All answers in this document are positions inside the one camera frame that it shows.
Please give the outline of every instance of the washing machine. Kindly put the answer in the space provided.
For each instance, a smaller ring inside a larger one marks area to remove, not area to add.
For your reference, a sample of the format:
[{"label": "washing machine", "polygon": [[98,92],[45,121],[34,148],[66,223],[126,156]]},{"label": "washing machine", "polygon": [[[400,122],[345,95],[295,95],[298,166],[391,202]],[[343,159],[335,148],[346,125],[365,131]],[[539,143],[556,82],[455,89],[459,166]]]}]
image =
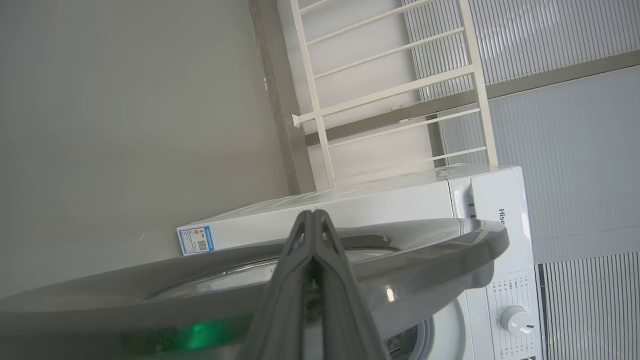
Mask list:
[{"label": "washing machine", "polygon": [[413,331],[412,359],[541,359],[531,231],[520,167],[457,164],[253,204],[177,229],[185,256],[285,238],[300,211],[323,209],[338,229],[460,218],[503,224],[510,245],[491,281],[467,289]]},{"label": "washing machine", "polygon": [[[308,209],[331,216],[389,358],[541,359],[522,171],[475,165],[270,200],[180,227],[185,256],[0,299],[0,354],[236,359]],[[316,320],[305,330],[307,359],[320,353]]]}]

